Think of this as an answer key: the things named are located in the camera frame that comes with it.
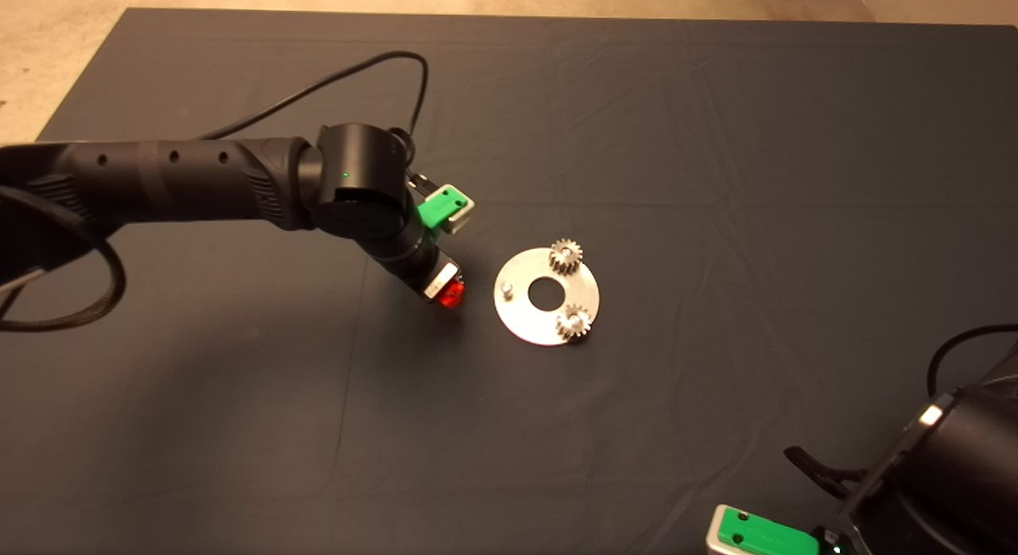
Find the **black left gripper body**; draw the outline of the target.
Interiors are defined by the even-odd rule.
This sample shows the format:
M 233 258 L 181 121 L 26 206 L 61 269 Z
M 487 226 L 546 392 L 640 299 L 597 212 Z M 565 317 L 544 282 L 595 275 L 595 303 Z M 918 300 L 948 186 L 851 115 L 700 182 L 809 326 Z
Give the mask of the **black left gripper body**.
M 367 254 L 429 304 L 436 304 L 462 282 L 461 266 L 437 245 L 436 237 L 418 220 L 408 220 L 393 234 L 367 240 Z

